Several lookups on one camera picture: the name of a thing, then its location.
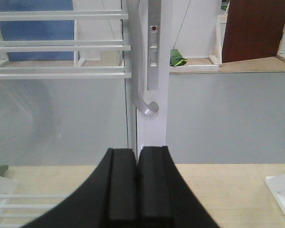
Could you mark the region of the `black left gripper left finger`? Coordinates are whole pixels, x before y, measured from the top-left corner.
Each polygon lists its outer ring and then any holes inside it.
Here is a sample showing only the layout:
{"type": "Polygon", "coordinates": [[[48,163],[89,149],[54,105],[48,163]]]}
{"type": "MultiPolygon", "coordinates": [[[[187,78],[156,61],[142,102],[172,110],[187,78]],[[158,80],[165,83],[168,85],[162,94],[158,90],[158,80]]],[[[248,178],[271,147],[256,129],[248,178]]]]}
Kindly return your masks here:
{"type": "Polygon", "coordinates": [[[26,228],[134,228],[136,159],[131,149],[109,148],[92,174],[65,200],[26,228]]]}

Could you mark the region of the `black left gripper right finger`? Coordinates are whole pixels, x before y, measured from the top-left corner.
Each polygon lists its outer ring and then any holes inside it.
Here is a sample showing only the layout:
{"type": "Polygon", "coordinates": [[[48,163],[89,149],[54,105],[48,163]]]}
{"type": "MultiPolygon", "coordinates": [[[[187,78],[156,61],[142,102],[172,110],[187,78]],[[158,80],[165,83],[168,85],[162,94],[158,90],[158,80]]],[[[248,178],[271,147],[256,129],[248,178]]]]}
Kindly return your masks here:
{"type": "Polygon", "coordinates": [[[138,227],[219,227],[179,173],[168,147],[144,147],[137,171],[138,227]]]}

